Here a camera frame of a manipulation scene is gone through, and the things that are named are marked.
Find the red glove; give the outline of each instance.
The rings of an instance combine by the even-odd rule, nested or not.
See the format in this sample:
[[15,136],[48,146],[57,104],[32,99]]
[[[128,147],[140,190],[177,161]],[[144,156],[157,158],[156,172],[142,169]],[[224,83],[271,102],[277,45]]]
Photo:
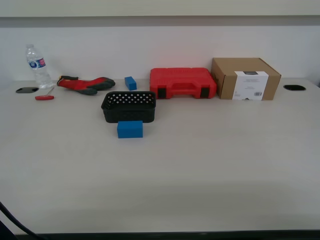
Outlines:
[[95,95],[98,91],[110,89],[116,85],[115,81],[107,77],[98,77],[94,80],[86,81],[72,76],[61,76],[56,84],[85,95]]

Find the plastic basket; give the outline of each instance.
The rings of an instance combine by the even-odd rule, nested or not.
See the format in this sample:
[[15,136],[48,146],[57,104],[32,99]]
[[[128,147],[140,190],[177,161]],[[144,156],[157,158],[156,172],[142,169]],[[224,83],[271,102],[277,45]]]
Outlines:
[[111,91],[101,105],[108,123],[155,120],[156,94],[152,91]]

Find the blue block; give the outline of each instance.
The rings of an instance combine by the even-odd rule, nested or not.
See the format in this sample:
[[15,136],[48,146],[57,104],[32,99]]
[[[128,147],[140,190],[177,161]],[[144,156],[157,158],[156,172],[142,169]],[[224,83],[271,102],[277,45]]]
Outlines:
[[126,87],[132,91],[137,90],[137,83],[132,76],[127,76],[124,78]]
[[144,137],[142,121],[119,121],[116,130],[120,139]]

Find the white label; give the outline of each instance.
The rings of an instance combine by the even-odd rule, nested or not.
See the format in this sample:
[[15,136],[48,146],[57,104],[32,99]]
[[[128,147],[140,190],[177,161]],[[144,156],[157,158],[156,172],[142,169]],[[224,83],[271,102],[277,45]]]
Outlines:
[[235,71],[233,100],[262,100],[269,75],[264,71]]

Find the red case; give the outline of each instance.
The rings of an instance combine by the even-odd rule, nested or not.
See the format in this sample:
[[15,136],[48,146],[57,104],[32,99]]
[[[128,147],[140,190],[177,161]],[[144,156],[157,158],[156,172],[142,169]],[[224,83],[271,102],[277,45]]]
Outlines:
[[150,91],[155,92],[157,99],[170,99],[173,95],[211,99],[217,84],[204,67],[154,68],[150,72]]

